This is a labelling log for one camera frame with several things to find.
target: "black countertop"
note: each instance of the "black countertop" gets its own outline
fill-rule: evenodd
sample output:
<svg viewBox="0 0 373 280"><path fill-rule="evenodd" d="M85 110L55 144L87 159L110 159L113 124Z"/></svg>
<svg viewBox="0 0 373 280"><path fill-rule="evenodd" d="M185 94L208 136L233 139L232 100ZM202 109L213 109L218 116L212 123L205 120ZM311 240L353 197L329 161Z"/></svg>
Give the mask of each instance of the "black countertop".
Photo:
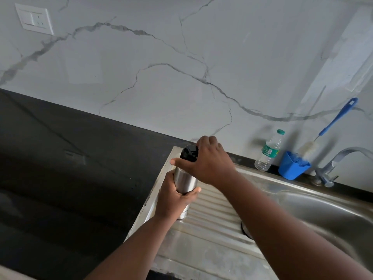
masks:
<svg viewBox="0 0 373 280"><path fill-rule="evenodd" d="M0 124L0 265L45 280L82 279L115 250L172 147L189 144L2 89ZM332 190L373 201L348 186Z"/></svg>

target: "kitchen sink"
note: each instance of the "kitchen sink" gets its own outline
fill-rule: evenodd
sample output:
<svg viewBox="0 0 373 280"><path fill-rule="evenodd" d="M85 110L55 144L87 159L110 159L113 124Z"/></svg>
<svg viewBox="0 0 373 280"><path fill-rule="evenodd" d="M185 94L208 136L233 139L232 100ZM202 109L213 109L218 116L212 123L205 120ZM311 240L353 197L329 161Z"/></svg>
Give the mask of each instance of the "kitchen sink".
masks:
<svg viewBox="0 0 373 280"><path fill-rule="evenodd" d="M153 216L159 188L173 168L169 160L181 150L172 149L127 238ZM327 188L236 168L283 209L373 271L373 205ZM152 270L187 280L277 279L254 240L242 233L241 220L223 194L211 185L198 185L198 199L167 233Z"/></svg>

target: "faucet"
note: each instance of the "faucet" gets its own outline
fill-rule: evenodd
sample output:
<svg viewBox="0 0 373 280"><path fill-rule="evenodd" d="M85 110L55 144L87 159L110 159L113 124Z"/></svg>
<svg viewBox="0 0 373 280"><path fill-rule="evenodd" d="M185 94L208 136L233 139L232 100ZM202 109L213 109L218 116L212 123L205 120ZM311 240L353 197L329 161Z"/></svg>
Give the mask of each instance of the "faucet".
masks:
<svg viewBox="0 0 373 280"><path fill-rule="evenodd" d="M312 183L317 186L324 185L327 188L334 186L334 180L338 177L335 176L334 178L329 177L329 173L337 166L338 162L340 162L346 155L359 151L364 154L366 157L373 160L373 152L366 148L362 147L348 147L344 150L341 150L334 158L324 166L324 168L317 168L315 170L316 175L312 179Z"/></svg>

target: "hand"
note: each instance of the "hand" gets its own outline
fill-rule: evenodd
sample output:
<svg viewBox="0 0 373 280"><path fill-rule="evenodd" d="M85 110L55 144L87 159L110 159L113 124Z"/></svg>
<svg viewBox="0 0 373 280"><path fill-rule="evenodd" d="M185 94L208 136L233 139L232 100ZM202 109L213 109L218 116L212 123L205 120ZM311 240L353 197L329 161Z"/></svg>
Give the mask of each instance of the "hand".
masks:
<svg viewBox="0 0 373 280"><path fill-rule="evenodd" d="M168 219L172 222L180 216L186 206L192 203L201 191L200 187L196 187L193 191L182 195L176 191L175 183L173 182L173 174L175 170L167 172L165 180L159 190L156 213L154 216L162 219Z"/></svg>
<svg viewBox="0 0 373 280"><path fill-rule="evenodd" d="M198 158L190 162L182 158L173 158L170 163L197 178L203 183L217 187L223 180L236 172L236 168L216 137L202 136L198 142Z"/></svg>

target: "bottle cap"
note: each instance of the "bottle cap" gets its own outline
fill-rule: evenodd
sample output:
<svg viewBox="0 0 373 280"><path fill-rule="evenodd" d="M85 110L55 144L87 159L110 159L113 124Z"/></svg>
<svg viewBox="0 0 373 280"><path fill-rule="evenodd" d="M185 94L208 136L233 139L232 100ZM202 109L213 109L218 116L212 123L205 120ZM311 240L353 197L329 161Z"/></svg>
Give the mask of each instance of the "bottle cap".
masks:
<svg viewBox="0 0 373 280"><path fill-rule="evenodd" d="M187 145L181 151L180 158L188 160L190 162L196 162L198 157L198 147L196 145Z"/></svg>

